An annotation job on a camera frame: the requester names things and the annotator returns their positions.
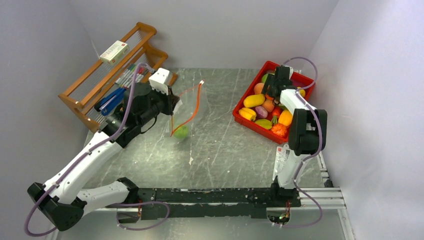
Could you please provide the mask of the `yellow mango toy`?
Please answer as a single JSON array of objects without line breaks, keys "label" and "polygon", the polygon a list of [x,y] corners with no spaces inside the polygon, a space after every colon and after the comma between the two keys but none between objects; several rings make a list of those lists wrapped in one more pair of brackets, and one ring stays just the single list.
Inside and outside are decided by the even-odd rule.
[{"label": "yellow mango toy", "polygon": [[243,100],[243,105],[245,108],[254,108],[261,106],[266,100],[266,97],[264,94],[253,94],[247,96]]}]

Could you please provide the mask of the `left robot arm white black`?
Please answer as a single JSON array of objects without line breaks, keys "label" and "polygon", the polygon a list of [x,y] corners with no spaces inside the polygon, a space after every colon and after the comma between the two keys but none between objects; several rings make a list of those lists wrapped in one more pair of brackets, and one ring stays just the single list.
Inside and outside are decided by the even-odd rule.
[{"label": "left robot arm white black", "polygon": [[144,125],[155,122],[160,114],[171,115],[178,102],[179,97],[165,84],[137,82],[127,89],[85,148],[51,179],[28,188],[36,209],[56,230],[66,231],[97,209],[140,204],[137,185],[126,177],[93,189],[84,189],[84,185],[105,162],[143,134]]}]

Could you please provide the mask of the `green lime toy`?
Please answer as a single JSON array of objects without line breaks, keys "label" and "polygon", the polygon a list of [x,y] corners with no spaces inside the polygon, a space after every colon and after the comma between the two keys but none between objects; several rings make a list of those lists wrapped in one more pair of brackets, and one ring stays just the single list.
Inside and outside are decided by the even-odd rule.
[{"label": "green lime toy", "polygon": [[174,133],[173,133],[173,137],[176,138],[177,140],[184,140],[185,138],[188,137],[189,135],[189,127],[187,127],[185,124],[182,125],[181,127],[178,127]]}]

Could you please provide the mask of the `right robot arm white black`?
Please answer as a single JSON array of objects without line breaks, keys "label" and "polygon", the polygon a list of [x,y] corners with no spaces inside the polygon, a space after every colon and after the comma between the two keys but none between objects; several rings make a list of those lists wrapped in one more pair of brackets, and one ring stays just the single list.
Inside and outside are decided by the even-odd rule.
[{"label": "right robot arm white black", "polygon": [[288,200],[297,198],[298,178],[306,162],[325,147],[328,114],[308,103],[300,89],[293,85],[293,74],[290,66],[276,67],[274,74],[267,77],[262,90],[278,99],[292,115],[288,133],[289,154],[270,187],[269,199],[275,207],[282,207]]}]

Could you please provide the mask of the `clear zip top bag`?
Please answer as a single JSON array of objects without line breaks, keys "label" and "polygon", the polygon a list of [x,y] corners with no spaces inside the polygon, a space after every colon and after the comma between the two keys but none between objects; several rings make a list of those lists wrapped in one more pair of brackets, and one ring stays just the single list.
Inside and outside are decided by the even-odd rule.
[{"label": "clear zip top bag", "polygon": [[[178,91],[179,102],[173,115],[169,117],[165,129],[166,135],[172,145],[177,145],[188,140],[196,124],[201,122],[208,110],[208,101],[205,92],[205,81],[202,79],[194,86]],[[189,127],[189,134],[184,140],[173,137],[175,130],[182,125]]]}]

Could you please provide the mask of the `purple onion toy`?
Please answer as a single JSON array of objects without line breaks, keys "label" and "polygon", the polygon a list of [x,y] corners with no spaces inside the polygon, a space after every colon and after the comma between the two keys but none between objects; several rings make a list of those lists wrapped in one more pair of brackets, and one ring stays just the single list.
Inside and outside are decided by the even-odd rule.
[{"label": "purple onion toy", "polygon": [[268,111],[261,105],[256,106],[254,111],[256,112],[257,119],[266,119],[268,117]]}]

